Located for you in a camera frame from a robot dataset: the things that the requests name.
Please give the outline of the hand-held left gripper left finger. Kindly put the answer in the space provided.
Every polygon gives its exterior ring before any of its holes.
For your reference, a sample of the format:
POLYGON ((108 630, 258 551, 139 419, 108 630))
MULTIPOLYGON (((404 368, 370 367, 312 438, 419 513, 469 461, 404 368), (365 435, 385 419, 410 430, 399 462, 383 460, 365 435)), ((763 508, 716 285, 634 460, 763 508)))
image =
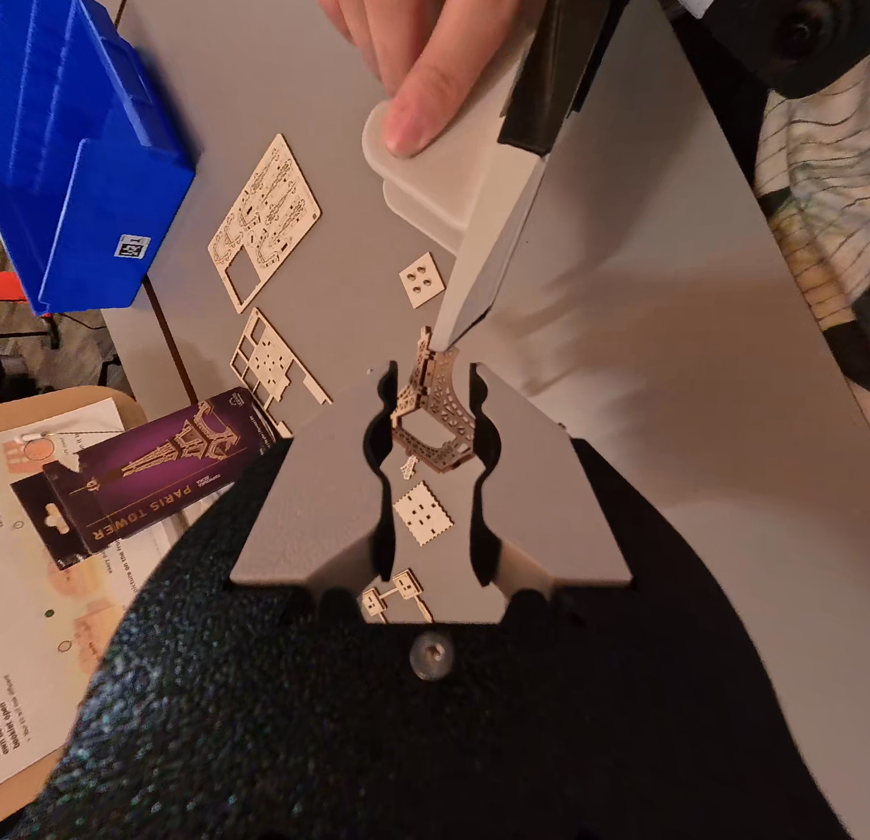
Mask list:
POLYGON ((235 584, 362 592, 390 578, 396 535, 381 465, 396 404, 397 363, 388 360, 299 430, 232 570, 235 584))

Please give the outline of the double-square wooden piece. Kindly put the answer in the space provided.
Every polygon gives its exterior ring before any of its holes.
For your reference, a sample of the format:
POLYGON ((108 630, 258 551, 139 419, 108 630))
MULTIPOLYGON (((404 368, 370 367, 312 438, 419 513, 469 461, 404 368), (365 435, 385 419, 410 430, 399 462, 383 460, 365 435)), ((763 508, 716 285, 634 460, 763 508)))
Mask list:
POLYGON ((386 625, 389 624, 387 617, 389 600, 396 596, 406 602, 412 602, 418 608, 424 623, 434 623, 434 617, 424 599, 423 587, 410 568, 396 573, 391 578, 391 586, 385 591, 381 591, 377 587, 364 590, 359 596, 358 603, 369 620, 386 625))

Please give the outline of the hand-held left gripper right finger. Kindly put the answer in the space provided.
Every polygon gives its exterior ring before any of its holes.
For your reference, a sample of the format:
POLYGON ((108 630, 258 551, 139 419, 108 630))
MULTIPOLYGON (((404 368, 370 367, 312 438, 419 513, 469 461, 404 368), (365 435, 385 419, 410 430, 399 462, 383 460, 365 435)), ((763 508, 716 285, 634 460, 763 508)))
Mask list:
POLYGON ((470 369, 474 574, 504 595, 623 587, 632 575, 569 433, 490 368, 470 369))

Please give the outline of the paper instruction sheet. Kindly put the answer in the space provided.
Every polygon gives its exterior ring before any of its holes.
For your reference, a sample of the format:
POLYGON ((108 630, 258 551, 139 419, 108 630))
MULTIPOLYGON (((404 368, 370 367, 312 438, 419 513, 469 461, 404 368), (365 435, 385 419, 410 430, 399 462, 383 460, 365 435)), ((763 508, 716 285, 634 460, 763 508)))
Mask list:
POLYGON ((10 780, 66 741, 81 700, 117 625, 151 572, 180 537, 174 519, 71 568, 56 567, 11 490, 21 464, 10 453, 39 429, 124 430, 105 399, 2 432, 1 780, 10 780))

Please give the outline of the blue plastic storage bin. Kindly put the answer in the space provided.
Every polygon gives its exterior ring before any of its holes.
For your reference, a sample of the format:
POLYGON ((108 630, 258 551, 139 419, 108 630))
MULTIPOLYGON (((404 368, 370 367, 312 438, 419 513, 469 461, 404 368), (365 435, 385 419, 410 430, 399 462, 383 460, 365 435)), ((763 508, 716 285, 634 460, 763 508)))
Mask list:
POLYGON ((95 0, 1 0, 1 230, 37 314, 129 306, 194 178, 95 0))

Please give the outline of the slotted wooden square piece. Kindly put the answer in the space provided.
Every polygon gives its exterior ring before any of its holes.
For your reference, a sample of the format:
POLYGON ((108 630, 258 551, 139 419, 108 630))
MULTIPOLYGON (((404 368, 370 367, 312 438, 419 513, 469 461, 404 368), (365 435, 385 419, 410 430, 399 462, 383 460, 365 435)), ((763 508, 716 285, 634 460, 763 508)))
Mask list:
POLYGON ((425 481, 416 483, 398 498, 393 508, 420 547, 424 547, 453 526, 450 515, 425 481))

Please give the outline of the purple tower kit package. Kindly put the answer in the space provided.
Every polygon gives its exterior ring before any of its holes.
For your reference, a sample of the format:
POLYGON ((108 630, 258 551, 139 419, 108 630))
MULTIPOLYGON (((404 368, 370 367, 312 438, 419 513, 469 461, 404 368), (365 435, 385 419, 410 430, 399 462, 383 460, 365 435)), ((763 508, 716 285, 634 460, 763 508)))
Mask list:
POLYGON ((39 429, 17 438, 12 493, 60 570, 232 485, 279 439, 246 388, 120 433, 39 429))

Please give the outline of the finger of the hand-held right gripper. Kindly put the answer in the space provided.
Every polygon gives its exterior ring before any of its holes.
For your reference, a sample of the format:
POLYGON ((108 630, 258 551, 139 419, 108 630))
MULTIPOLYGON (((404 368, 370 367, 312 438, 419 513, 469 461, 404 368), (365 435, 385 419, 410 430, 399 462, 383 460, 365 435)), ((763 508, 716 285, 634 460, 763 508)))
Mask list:
POLYGON ((549 155, 497 143, 431 334, 431 349, 455 345, 492 308, 538 193, 549 155))

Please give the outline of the person's right hand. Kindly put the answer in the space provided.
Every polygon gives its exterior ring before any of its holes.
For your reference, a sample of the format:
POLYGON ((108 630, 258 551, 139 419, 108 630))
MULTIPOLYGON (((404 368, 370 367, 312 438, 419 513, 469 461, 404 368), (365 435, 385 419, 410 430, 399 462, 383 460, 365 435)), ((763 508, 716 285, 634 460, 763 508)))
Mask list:
POLYGON ((386 150, 439 138, 506 41, 524 0, 318 0, 384 87, 386 150))

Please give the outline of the small four-hole wooden square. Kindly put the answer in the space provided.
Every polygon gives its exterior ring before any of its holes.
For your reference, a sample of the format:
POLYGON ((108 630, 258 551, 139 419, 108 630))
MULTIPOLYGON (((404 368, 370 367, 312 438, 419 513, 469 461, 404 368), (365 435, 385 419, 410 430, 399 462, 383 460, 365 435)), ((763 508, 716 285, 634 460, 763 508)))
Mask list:
POLYGON ((398 279, 414 310, 445 291, 445 282, 431 252, 425 252, 403 268, 398 279))

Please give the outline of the person's striped white shirt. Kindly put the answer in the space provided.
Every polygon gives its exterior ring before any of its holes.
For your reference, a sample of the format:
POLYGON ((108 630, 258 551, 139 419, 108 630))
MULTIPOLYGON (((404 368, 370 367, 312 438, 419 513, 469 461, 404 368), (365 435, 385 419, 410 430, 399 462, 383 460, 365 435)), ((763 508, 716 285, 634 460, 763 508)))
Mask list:
POLYGON ((869 420, 869 58, 800 98, 770 92, 754 193, 869 420))

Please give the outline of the wooden sheet frame with cutouts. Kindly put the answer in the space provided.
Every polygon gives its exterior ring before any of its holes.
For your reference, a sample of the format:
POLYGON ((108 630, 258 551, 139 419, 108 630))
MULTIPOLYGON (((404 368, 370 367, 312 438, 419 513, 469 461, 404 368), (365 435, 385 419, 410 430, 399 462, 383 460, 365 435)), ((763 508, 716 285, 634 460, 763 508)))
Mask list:
POLYGON ((235 347, 230 368, 239 382, 248 389, 278 434, 285 439, 294 434, 284 421, 272 414, 275 403, 283 399, 290 387, 293 370, 301 374, 301 382, 319 404, 332 403, 332 398, 316 381, 266 315, 254 307, 235 347))

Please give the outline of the large wooden parts sheet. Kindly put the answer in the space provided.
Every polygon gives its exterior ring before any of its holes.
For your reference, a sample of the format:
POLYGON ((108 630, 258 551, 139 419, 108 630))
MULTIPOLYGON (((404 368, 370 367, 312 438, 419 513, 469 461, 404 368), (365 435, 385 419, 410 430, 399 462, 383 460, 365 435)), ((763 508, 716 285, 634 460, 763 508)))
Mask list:
POLYGON ((320 207, 285 137, 277 134, 208 246, 236 313, 253 302, 320 218, 320 207), (230 275, 241 254, 256 276, 246 296, 230 275))

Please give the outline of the wooden tower model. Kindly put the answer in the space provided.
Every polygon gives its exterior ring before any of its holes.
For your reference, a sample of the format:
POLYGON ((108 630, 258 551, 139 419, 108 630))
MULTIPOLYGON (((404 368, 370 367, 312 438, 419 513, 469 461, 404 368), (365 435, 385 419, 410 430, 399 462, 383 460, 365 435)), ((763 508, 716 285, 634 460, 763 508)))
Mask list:
POLYGON ((459 351, 450 347, 437 353, 430 348, 430 338, 431 328, 423 326, 415 366, 391 414, 391 432, 409 456, 442 475, 474 457, 475 418, 462 406, 452 386, 452 370, 459 351), (450 432, 451 439, 434 447, 404 429, 403 418, 419 410, 450 432))

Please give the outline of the grey desk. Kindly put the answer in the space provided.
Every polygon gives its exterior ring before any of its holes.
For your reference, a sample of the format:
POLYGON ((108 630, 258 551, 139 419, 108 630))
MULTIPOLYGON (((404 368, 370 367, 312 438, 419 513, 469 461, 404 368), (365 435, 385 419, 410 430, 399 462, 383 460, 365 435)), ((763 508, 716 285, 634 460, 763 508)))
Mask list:
MULTIPOLYGON (((419 328, 431 251, 362 151, 380 85, 316 0, 97 0, 165 91, 197 174, 106 312, 150 418, 235 385, 245 325, 207 246, 283 133, 323 213, 257 305, 338 399, 419 328)), ((741 615, 822 791, 868 838, 868 426, 657 0, 632 0, 546 168, 488 317, 460 343, 588 440, 741 615)))

